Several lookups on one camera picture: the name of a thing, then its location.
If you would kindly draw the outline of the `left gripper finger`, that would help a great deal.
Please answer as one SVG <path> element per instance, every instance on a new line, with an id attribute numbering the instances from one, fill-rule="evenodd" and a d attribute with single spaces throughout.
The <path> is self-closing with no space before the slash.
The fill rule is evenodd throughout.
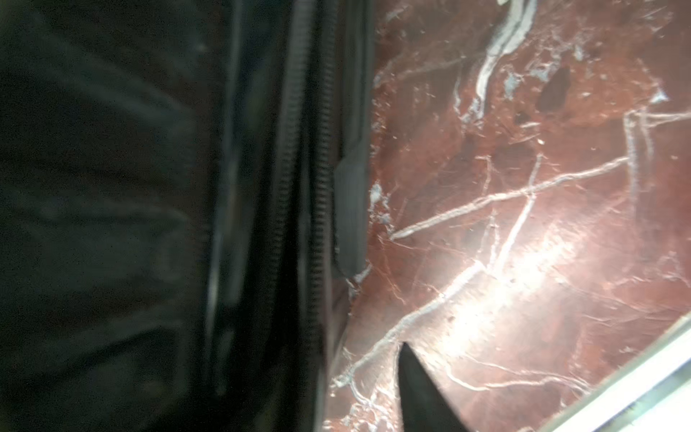
<path id="1" fill-rule="evenodd" d="M 406 342 L 398 356 L 398 385 L 405 432 L 469 431 Z"/>

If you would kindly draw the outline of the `black ribbed hard-shell suitcase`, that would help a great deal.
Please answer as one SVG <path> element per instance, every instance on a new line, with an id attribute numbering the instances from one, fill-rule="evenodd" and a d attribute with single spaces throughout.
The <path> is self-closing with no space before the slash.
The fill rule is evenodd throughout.
<path id="1" fill-rule="evenodd" d="M 2 3 L 2 430 L 321 429 L 374 9 Z"/>

